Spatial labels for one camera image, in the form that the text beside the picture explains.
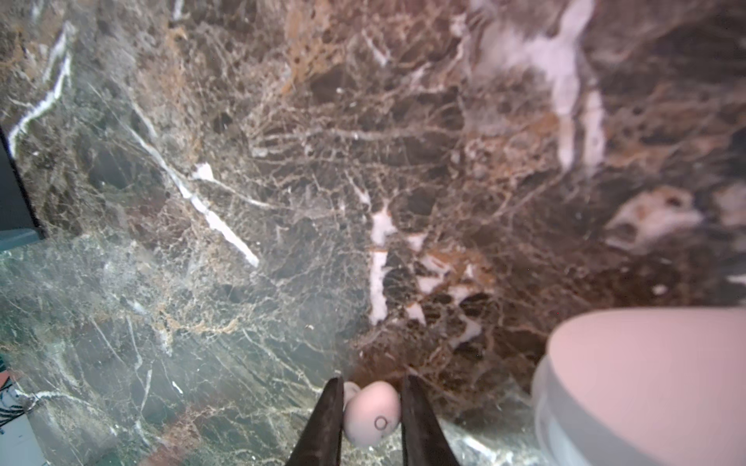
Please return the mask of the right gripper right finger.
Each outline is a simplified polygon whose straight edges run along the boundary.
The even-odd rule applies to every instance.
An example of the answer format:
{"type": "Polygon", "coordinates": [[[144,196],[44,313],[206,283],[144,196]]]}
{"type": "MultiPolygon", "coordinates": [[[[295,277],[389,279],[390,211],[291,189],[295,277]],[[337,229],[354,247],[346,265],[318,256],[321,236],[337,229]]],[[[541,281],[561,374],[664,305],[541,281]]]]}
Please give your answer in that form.
{"type": "Polygon", "coordinates": [[[405,466],[459,466],[431,408],[421,380],[407,375],[401,387],[402,456],[405,466]]]}

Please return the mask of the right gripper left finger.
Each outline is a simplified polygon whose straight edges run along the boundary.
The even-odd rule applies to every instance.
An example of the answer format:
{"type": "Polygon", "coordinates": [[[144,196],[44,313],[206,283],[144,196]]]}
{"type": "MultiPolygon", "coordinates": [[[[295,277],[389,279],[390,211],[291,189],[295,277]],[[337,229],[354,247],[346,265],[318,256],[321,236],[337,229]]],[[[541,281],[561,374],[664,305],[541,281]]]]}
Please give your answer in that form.
{"type": "Polygon", "coordinates": [[[324,386],[286,466],[338,466],[343,417],[344,379],[336,377],[324,386]]]}

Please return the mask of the white earbud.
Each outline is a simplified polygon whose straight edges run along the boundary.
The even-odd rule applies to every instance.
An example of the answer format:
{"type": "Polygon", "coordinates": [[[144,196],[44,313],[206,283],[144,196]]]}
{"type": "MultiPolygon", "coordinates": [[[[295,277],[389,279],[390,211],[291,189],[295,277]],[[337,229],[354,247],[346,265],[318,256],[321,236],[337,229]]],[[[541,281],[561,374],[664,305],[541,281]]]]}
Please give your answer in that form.
{"type": "Polygon", "coordinates": [[[378,381],[360,388],[344,383],[343,431],[356,448],[379,445],[397,429],[401,417],[399,394],[389,383],[378,381]]]}

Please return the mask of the white earbud charging case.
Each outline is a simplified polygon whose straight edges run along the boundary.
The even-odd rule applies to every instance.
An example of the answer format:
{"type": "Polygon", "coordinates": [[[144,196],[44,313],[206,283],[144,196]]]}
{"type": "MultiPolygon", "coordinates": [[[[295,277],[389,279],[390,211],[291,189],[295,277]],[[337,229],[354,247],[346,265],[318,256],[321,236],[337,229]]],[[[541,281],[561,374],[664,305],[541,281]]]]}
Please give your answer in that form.
{"type": "Polygon", "coordinates": [[[742,308],[615,309],[550,335],[532,380],[553,465],[741,465],[742,308]]]}

